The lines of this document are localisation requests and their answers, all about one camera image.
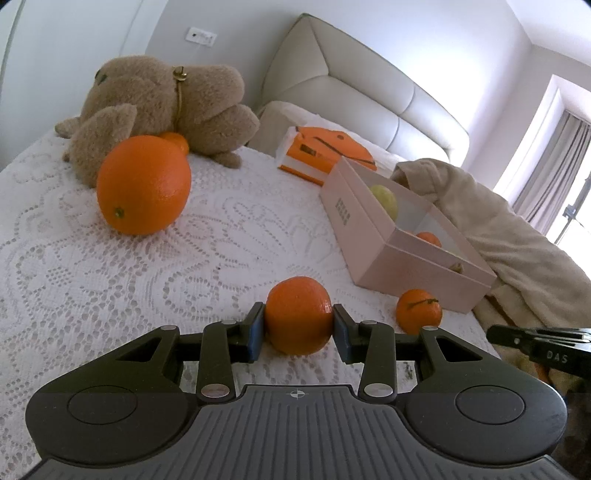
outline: white lace bedspread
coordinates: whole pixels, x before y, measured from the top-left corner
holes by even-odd
[[[61,160],[67,140],[42,137],[0,173],[0,478],[39,460],[24,412],[45,383],[160,325],[199,332],[241,319],[271,287],[294,275],[319,280],[356,320],[395,325],[396,298],[355,287],[319,199],[319,188],[243,148],[228,170],[191,157],[189,202],[173,226],[132,238],[102,219],[96,194]],[[442,326],[493,352],[476,319],[446,312]],[[234,369],[237,387],[356,386],[334,343],[306,358],[264,346]],[[181,386],[191,391],[196,366]],[[399,364],[399,389],[414,385]]]

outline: leather headboard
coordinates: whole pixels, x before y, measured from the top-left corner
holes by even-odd
[[[469,137],[425,90],[332,25],[302,15],[277,51],[262,104],[293,103],[408,160],[461,165]]]

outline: brown plush toy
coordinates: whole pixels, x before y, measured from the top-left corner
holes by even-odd
[[[259,127],[239,104],[243,96],[242,77],[229,66],[171,67],[148,56],[120,57],[96,72],[82,113],[57,124],[56,132],[72,139],[64,160],[90,187],[105,156],[134,135],[176,131],[192,152],[238,168],[242,161],[233,150]]]

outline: gray curtain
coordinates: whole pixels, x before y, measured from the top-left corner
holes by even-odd
[[[591,141],[591,125],[564,112],[513,210],[545,235],[561,214]]]

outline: white pillow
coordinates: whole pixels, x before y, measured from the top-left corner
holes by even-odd
[[[392,176],[396,163],[406,161],[399,155],[384,150],[382,147],[371,143],[339,124],[322,118],[320,115],[311,113],[292,103],[277,100],[265,105],[261,115],[261,126],[249,142],[248,147],[275,157],[277,148],[281,145],[289,127],[323,127],[349,134],[355,141],[368,149],[375,160],[378,173],[387,178]]]

